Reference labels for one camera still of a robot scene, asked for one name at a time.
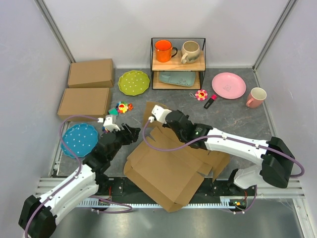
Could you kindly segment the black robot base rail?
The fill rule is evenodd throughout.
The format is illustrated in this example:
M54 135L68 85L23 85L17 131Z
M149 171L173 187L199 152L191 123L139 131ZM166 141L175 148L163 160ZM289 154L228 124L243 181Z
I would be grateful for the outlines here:
M172 202L198 199L204 196L218 198L221 196L248 197L254 195L252 188L242 189L233 184L232 180L213 180L194 175L188 179L137 179L134 183L125 177L110 178L100 195L110 195L118 202L149 202L164 198Z

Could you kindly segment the brown cardboard box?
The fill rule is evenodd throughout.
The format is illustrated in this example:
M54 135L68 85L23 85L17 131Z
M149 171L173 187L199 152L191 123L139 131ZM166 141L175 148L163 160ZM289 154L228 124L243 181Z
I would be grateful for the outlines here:
M209 173L215 179L230 162L229 154L223 152L193 149L189 146L175 150L182 143L171 129L162 127L158 121L144 122L143 125L151 128L150 135L127 157L124 166L124 174L134 183L140 178L147 181L191 179L194 175L204 178ZM190 200L172 202L158 198L154 201L165 211L175 212L188 205Z

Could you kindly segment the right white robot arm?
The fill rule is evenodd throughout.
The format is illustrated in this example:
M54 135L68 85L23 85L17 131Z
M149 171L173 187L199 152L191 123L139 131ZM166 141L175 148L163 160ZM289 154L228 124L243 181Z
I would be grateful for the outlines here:
M227 182L228 192L240 194L244 189L258 184L287 188L294 156L284 141L278 137L255 140L225 133L212 126L192 123L179 110L154 110L157 121L170 128L180 142L194 149L224 152L253 163L246 169L233 170Z

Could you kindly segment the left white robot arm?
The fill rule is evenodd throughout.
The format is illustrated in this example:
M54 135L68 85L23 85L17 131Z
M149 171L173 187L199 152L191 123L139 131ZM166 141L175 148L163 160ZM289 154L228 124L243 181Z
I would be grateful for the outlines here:
M105 171L122 146L138 140L140 128L122 124L103 133L79 167L62 183L39 197L29 196L18 224L26 238L49 238L58 223L84 199L107 193L109 184Z

